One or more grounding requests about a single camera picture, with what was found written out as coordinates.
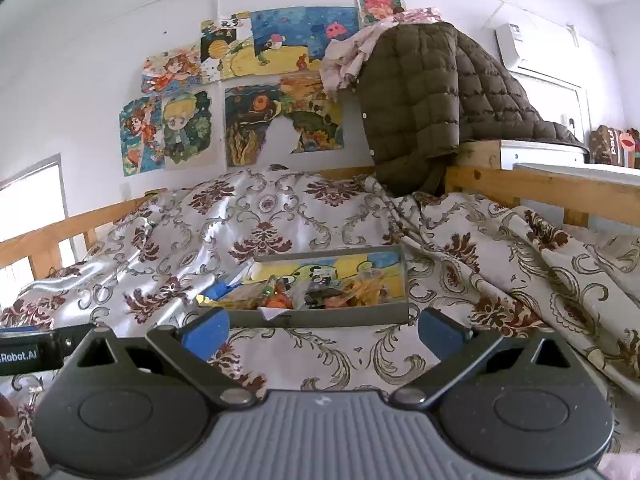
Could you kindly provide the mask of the grey tray with cartoon painting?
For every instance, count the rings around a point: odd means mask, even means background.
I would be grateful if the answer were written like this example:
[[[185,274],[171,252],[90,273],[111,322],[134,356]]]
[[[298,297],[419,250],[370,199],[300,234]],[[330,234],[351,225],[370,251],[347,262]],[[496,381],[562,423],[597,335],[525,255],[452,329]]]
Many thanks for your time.
[[[378,272],[392,292],[386,304],[349,307],[345,285],[358,274]],[[285,292],[292,309],[266,308],[275,290]],[[408,321],[406,265],[397,246],[299,252],[250,258],[197,297],[201,307],[227,310],[233,327],[337,328]]]

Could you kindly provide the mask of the white cabinet top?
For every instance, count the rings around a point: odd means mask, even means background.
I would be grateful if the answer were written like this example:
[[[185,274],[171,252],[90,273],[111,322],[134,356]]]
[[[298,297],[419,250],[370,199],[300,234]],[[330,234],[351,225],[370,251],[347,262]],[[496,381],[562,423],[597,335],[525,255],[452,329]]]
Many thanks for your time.
[[[639,170],[586,162],[579,146],[503,140],[500,142],[499,168],[531,169],[592,180],[639,184]]]

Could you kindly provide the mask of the pink floral cloth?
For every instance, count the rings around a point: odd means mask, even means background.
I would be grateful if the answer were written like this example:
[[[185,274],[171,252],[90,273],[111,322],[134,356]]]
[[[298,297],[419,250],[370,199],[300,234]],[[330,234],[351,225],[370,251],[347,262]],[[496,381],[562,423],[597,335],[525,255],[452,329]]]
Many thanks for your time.
[[[384,32],[398,25],[433,24],[441,20],[442,16],[435,8],[412,9],[366,25],[347,39],[332,39],[324,51],[319,70],[324,93],[336,100],[337,92],[345,90],[357,79]]]

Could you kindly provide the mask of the floral satin bed cover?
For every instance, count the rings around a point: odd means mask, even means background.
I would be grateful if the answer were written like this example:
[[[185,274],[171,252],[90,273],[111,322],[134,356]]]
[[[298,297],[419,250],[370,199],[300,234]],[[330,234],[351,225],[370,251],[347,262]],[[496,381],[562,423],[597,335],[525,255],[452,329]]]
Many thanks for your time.
[[[382,245],[404,251],[405,291],[420,309],[507,337],[561,334],[613,404],[613,451],[638,456],[639,237],[562,226],[537,206],[241,170],[152,198],[85,259],[27,286],[1,323],[95,322],[141,336],[192,320],[195,298],[247,260]]]

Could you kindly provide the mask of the torn swirl landscape poster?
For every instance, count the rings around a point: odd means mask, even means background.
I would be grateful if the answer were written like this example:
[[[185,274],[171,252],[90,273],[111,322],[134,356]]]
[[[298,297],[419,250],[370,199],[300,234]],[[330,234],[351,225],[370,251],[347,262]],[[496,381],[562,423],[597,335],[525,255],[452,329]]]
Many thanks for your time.
[[[286,75],[224,90],[224,147],[230,167],[344,146],[341,105],[326,96],[318,75]]]

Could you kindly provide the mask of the olive quilted puffer jacket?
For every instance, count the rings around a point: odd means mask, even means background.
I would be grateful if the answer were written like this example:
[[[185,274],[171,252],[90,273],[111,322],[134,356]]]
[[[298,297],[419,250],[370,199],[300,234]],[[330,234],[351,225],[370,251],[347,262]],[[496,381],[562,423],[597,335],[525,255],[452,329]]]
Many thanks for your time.
[[[378,37],[356,96],[375,175],[387,192],[439,196],[466,142],[511,140],[580,148],[542,118],[520,82],[449,23],[398,25]]]

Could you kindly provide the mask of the wooden bed frame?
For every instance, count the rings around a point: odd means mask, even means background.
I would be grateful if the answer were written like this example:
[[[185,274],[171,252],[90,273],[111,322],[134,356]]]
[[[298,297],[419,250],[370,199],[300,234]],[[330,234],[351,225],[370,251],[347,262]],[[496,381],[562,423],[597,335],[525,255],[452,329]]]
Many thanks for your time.
[[[447,169],[448,192],[479,192],[504,206],[522,200],[560,207],[563,222],[588,226],[590,217],[600,217],[628,226],[639,225],[639,171],[611,165],[580,165],[563,169],[549,165],[516,165],[511,170],[475,166],[478,157]],[[1,265],[5,268],[26,258],[36,280],[62,266],[60,244],[81,235],[85,242],[96,242],[96,229],[124,218],[157,192],[151,190],[133,200],[78,214],[41,229],[4,240]]]

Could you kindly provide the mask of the gold foil snack wrapper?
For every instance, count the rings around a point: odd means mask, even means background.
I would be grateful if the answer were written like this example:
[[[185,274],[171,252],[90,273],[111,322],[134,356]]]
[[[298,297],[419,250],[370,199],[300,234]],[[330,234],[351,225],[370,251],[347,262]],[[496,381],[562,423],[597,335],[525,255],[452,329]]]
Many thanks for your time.
[[[385,276],[378,272],[358,274],[345,285],[344,293],[349,307],[377,306],[392,299]]]

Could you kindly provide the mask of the window with white frame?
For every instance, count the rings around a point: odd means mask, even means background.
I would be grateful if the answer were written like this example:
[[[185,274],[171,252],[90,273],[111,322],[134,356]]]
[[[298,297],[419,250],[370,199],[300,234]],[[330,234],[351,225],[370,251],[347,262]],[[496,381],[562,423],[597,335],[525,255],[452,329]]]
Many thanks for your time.
[[[56,154],[1,182],[1,240],[67,218],[61,155]]]

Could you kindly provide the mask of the red haired girl poster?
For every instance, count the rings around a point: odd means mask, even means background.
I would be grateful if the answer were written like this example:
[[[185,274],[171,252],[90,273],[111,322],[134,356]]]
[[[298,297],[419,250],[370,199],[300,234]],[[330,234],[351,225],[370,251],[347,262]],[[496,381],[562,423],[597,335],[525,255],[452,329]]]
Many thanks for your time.
[[[405,11],[404,0],[356,0],[361,28]]]

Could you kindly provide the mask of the planet space poster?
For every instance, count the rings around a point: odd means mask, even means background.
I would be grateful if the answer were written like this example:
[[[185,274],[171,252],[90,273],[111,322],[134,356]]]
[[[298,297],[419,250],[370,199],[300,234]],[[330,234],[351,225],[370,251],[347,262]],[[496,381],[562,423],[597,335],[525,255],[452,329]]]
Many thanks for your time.
[[[250,12],[201,22],[202,83],[251,75],[255,66]]]

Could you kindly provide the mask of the orange haired girl poster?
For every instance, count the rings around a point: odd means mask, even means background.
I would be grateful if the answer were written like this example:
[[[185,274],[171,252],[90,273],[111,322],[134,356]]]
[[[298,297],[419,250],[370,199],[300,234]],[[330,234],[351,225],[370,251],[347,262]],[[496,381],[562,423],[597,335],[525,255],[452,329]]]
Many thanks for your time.
[[[151,96],[197,87],[202,82],[200,44],[187,44],[148,56],[142,64],[141,92]]]

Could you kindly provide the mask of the brown patterned bag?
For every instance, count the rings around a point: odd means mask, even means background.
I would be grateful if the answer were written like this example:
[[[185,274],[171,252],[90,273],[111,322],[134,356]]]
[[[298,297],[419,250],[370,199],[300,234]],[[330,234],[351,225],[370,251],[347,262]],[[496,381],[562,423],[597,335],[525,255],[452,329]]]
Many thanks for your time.
[[[594,164],[640,168],[640,139],[635,128],[620,130],[600,125],[588,134],[588,148]]]

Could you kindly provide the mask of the orange round snack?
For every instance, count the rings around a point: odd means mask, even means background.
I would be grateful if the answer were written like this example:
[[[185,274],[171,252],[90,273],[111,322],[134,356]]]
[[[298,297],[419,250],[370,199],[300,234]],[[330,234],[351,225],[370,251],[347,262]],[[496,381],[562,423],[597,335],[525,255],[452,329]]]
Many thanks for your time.
[[[275,290],[266,298],[264,306],[273,309],[292,309],[293,304],[291,298],[285,292]]]

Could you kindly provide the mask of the white air conditioner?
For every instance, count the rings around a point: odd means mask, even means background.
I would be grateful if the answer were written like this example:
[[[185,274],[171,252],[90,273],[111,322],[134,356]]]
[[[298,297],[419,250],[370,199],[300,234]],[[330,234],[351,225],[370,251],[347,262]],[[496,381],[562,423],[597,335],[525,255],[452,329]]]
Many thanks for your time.
[[[580,54],[567,27],[504,23],[495,28],[503,65],[575,87],[582,85]]]

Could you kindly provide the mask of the anime children poster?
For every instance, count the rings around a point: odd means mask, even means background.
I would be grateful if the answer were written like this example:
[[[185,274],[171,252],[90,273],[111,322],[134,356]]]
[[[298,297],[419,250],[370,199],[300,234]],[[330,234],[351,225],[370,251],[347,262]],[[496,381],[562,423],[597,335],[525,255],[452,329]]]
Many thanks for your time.
[[[211,106],[205,90],[146,96],[125,105],[119,114],[122,173],[132,177],[213,164],[217,153]]]

